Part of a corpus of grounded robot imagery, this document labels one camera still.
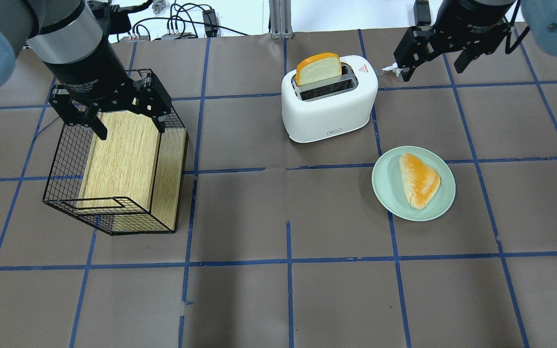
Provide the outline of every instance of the metal frame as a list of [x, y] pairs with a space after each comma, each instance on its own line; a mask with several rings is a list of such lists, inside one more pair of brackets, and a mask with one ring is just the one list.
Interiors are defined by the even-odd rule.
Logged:
[[270, 0], [270, 37], [293, 37], [292, 0]]

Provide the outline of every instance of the grid line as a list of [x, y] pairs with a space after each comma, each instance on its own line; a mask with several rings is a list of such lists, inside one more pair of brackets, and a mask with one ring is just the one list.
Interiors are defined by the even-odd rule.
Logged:
[[[515, 35], [518, 35], [517, 33], [517, 28], [513, 28]], [[530, 62], [530, 58], [528, 57], [528, 52], [526, 52], [526, 48], [524, 47], [523, 43], [520, 43], [521, 46], [521, 51], [524, 54], [524, 58], [526, 59], [526, 63], [528, 64], [528, 68], [530, 68], [530, 73], [532, 74], [532, 78], [534, 79], [534, 83], [537, 86], [537, 89], [539, 90], [539, 94], [541, 96], [541, 99], [543, 101], [543, 104], [545, 105], [545, 108], [547, 109], [547, 113], [549, 114], [549, 117], [551, 119], [551, 123], [553, 123], [553, 126], [556, 128], [556, 132], [557, 132], [557, 121], [556, 121], [556, 117], [553, 114], [553, 111], [551, 110], [551, 106], [549, 105], [548, 101], [547, 101], [547, 97], [545, 96], [545, 93], [543, 92], [543, 87], [541, 86], [541, 83], [539, 81], [539, 78], [537, 77], [537, 74], [534, 71], [534, 68], [532, 67], [532, 62]]]
[[[473, 260], [499, 258], [499, 253], [482, 254], [440, 254], [440, 255], [401, 255], [401, 261], [430, 261], [430, 260]], [[502, 254], [505, 258], [542, 258], [557, 257], [557, 251], [515, 251]], [[138, 269], [138, 268], [179, 268], [179, 267], [231, 267], [254, 266], [264, 264], [311, 264], [311, 263], [343, 263], [343, 262], [391, 262], [394, 256], [351, 256], [329, 258], [292, 258], [260, 259], [239, 261], [195, 261], [195, 262], [149, 262], [124, 264], [91, 264], [90, 269]], [[85, 269], [84, 264], [55, 264], [44, 266], [0, 266], [0, 272], [6, 271], [60, 271], [66, 269]]]
[[513, 288], [513, 281], [511, 280], [511, 274], [509, 273], [508, 265], [506, 263], [506, 257], [504, 256], [504, 248], [502, 247], [502, 242], [498, 239], [498, 227], [496, 225], [496, 220], [493, 216], [493, 209], [491, 208], [491, 202], [489, 201], [489, 194], [487, 193], [487, 188], [484, 184], [483, 174], [480, 169], [480, 164], [478, 161], [478, 157], [476, 154], [476, 149], [474, 148], [474, 143], [471, 138], [470, 128], [468, 127], [466, 115], [464, 113], [464, 108], [461, 105], [461, 99], [457, 92], [457, 88], [455, 87], [455, 79], [453, 78], [453, 73], [451, 72], [451, 67], [448, 63], [448, 59], [446, 55], [442, 55], [444, 59], [444, 65], [446, 66], [446, 72], [448, 73], [448, 77], [451, 80], [451, 85], [453, 85], [453, 94], [455, 96], [455, 101], [457, 102], [457, 108], [459, 111], [459, 115], [461, 117], [461, 122], [464, 126], [464, 131], [466, 132], [466, 138], [468, 141], [468, 145], [470, 146], [470, 152], [472, 158], [474, 160], [474, 167], [477, 171], [478, 181], [480, 181], [480, 187], [483, 192], [484, 202], [487, 207], [487, 212], [489, 213], [489, 221], [491, 222], [491, 227], [493, 229], [493, 236], [495, 238], [496, 244], [498, 246], [498, 254], [500, 257], [500, 262], [502, 263], [502, 270], [504, 271], [504, 277], [506, 278], [506, 285], [509, 289], [509, 294], [511, 296], [511, 303], [513, 304], [513, 310], [515, 311], [515, 318], [517, 319], [517, 326], [519, 326], [519, 332], [521, 334], [522, 341], [524, 342], [524, 348], [529, 348], [530, 344], [528, 343], [528, 336], [526, 335], [526, 329], [524, 328], [524, 321], [521, 317], [521, 313], [519, 311], [519, 305], [517, 304], [517, 298], [515, 297], [515, 290]]
[[[479, 159], [479, 163], [498, 163], [498, 162], [518, 162], [518, 161], [557, 161], [557, 156], [552, 157], [525, 157], [519, 158], [504, 158], [504, 159]], [[474, 163], [474, 160], [445, 160], [446, 164], [460, 164], [460, 163]], [[285, 168], [285, 170], [309, 170], [309, 169], [331, 169], [331, 168], [365, 168], [373, 167], [375, 163], [345, 163], [345, 164], [322, 164], [322, 165], [301, 165], [300, 167]], [[243, 172], [263, 172], [266, 167], [251, 167], [251, 168], [225, 168], [225, 169], [205, 169], [198, 170], [197, 174], [224, 174], [224, 173], [243, 173]], [[183, 174], [195, 174], [194, 170], [185, 170]], [[54, 176], [54, 179], [81, 179], [82, 175], [65, 175]], [[2, 181], [40, 181], [48, 180], [48, 176], [25, 176], [24, 178], [0, 178]]]
[[294, 348], [294, 326], [293, 326], [293, 276], [292, 276], [292, 223], [286, 223], [287, 230], [287, 306], [289, 326], [289, 348]]
[[[536, 82], [526, 81], [526, 82], [496, 82], [489, 84], [457, 84], [456, 88], [471, 88], [471, 87], [499, 87], [499, 86], [534, 86]], [[557, 84], [557, 80], [551, 81], [539, 81], [541, 85]], [[431, 86], [404, 86], [404, 87], [379, 87], [378, 92], [391, 91], [391, 90], [420, 90], [420, 89], [437, 89], [437, 88], [453, 88], [451, 85], [431, 85]], [[234, 95], [211, 95], [204, 97], [205, 99], [235, 99], [235, 98], [262, 98], [262, 97], [276, 97], [280, 93], [256, 93], [256, 94], [234, 94]], [[199, 97], [175, 97], [171, 98], [173, 102], [180, 101], [200, 101]], [[19, 110], [19, 109], [39, 109], [42, 105], [16, 105], [16, 106], [0, 106], [0, 110]]]
[[283, 76], [287, 75], [287, 38], [283, 38]]
[[[183, 262], [184, 275], [182, 279], [182, 302], [188, 305], [188, 277], [191, 267], [191, 250], [192, 250], [192, 227], [195, 221], [195, 203], [197, 200], [197, 180], [192, 182], [192, 198], [191, 198], [191, 213], [188, 218], [188, 238], [186, 238], [186, 258]], [[184, 340], [184, 320], [185, 315], [179, 317], [179, 326], [177, 327], [177, 347], [182, 348]]]
[[[360, 42], [360, 49], [362, 50], [362, 57], [366, 59], [366, 48], [365, 40], [362, 37], [362, 30], [358, 29], [358, 41]], [[381, 157], [382, 147], [380, 142], [380, 132], [378, 130], [378, 118], [375, 112], [375, 103], [373, 103], [373, 108], [371, 108], [371, 116], [373, 117], [373, 130], [375, 133], [376, 147], [378, 150], [378, 157]], [[372, 163], [363, 163], [360, 167], [373, 167], [370, 165]], [[407, 318], [407, 308], [405, 306], [405, 293], [403, 291], [403, 277], [401, 276], [401, 258], [398, 253], [398, 246], [396, 245], [396, 234], [394, 229], [393, 214], [388, 211], [388, 225], [391, 231], [391, 240], [393, 242], [393, 261], [395, 262], [395, 273], [396, 273], [396, 287], [398, 291], [398, 299], [401, 307], [401, 317], [403, 320], [403, 330], [405, 335], [405, 345], [407, 348], [411, 348], [411, 338], [410, 338], [410, 326]]]
[[6, 232], [7, 232], [7, 228], [10, 224], [10, 218], [12, 217], [13, 211], [14, 211], [14, 205], [16, 204], [17, 198], [18, 198], [18, 193], [20, 192], [20, 187], [22, 186], [22, 178], [25, 176], [25, 172], [27, 172], [27, 167], [29, 166], [29, 159], [31, 158], [31, 152], [33, 151], [33, 146], [36, 143], [36, 134], [38, 134], [38, 132], [40, 131], [40, 125], [42, 124], [42, 120], [44, 119], [44, 113], [46, 112], [46, 105], [48, 103], [48, 98], [49, 98], [49, 94], [51, 92], [51, 87], [53, 86], [53, 84], [55, 83], [55, 77], [53, 77], [53, 79], [51, 80], [51, 84], [50, 87], [48, 89], [48, 93], [46, 95], [46, 99], [44, 100], [44, 104], [42, 107], [42, 112], [40, 112], [40, 117], [38, 119], [38, 124], [36, 125], [36, 129], [33, 132], [33, 139], [31, 140], [31, 144], [29, 145], [29, 150], [27, 151], [27, 156], [25, 157], [25, 163], [23, 165], [23, 169], [20, 173], [20, 180], [18, 181], [17, 185], [16, 185], [16, 190], [14, 191], [14, 196], [12, 199], [12, 202], [10, 203], [10, 208], [8, 209], [8, 213], [6, 216], [6, 222], [4, 223], [4, 227], [1, 231], [0, 234], [0, 251], [1, 251], [1, 246], [3, 245], [4, 242], [4, 238], [6, 238]]
[[[362, 37], [362, 30], [358, 29], [358, 41], [360, 41], [360, 50], [362, 51], [362, 57], [366, 58], [365, 40]], [[382, 156], [382, 147], [380, 145], [380, 130], [378, 128], [378, 115], [375, 112], [375, 103], [371, 108], [371, 117], [373, 119], [373, 131], [375, 132], [375, 141], [378, 148], [378, 157]]]
[[89, 270], [91, 266], [91, 258], [93, 256], [93, 249], [96, 244], [96, 229], [93, 229], [93, 234], [91, 234], [91, 241], [89, 243], [89, 251], [87, 252], [87, 261], [83, 271], [83, 280], [81, 281], [81, 290], [79, 292], [79, 300], [77, 301], [77, 310], [74, 314], [73, 330], [70, 334], [70, 344], [69, 348], [74, 348], [74, 342], [77, 339], [77, 328], [79, 328], [79, 319], [81, 316], [81, 308], [83, 307], [83, 299], [85, 297], [85, 290], [87, 286], [87, 277], [89, 276]]
[[201, 80], [201, 98], [199, 99], [199, 119], [197, 121], [197, 143], [195, 144], [195, 162], [194, 173], [199, 172], [199, 151], [201, 149], [201, 128], [203, 127], [203, 108], [205, 104], [205, 84], [207, 82], [207, 65], [208, 58], [210, 57], [210, 42], [211, 39], [207, 38], [205, 43], [205, 60], [203, 64], [203, 80]]

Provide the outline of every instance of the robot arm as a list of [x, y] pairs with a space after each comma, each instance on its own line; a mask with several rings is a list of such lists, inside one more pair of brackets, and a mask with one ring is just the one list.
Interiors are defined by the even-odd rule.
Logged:
[[[515, 0], [444, 0], [435, 24], [426, 30], [408, 28], [394, 51], [397, 65], [404, 69], [404, 81], [409, 81], [418, 66], [442, 53], [462, 51], [454, 63], [458, 73], [482, 54], [494, 53], [505, 39], [508, 55], [530, 29], [539, 47], [557, 56], [557, 0], [524, 0], [521, 3], [517, 0], [515, 14], [508, 22], [504, 14], [513, 3]], [[511, 46], [512, 28], [520, 4], [529, 27]]]
[[[21, 12], [10, 15], [10, 24], [0, 26], [0, 51], [12, 58], [11, 66], [10, 59], [0, 66], [4, 77], [0, 86], [9, 78], [14, 55], [27, 40], [60, 83], [51, 89], [49, 103], [66, 125], [92, 128], [106, 139], [106, 127], [97, 113], [130, 110], [150, 117], [164, 132], [171, 97], [149, 69], [137, 71], [141, 79], [132, 80], [108, 42], [109, 34], [130, 30], [128, 13], [150, 4], [151, 0], [122, 9], [111, 6], [110, 0], [0, 0], [0, 14], [9, 14], [10, 6]], [[5, 27], [16, 30], [7, 33]]]

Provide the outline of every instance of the power strip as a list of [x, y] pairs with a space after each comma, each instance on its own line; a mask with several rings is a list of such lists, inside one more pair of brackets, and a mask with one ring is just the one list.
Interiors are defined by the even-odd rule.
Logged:
[[147, 35], [135, 35], [135, 37], [122, 37], [119, 42], [144, 42], [150, 41], [150, 37]]

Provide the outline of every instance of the toaster slot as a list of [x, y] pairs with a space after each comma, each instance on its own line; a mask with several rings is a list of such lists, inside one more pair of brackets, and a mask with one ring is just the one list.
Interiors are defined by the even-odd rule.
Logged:
[[349, 92], [358, 86], [358, 79], [352, 71], [352, 67], [341, 63], [341, 75], [331, 77], [312, 84], [297, 86], [295, 77], [292, 78], [292, 86], [296, 96], [301, 101], [309, 102]]

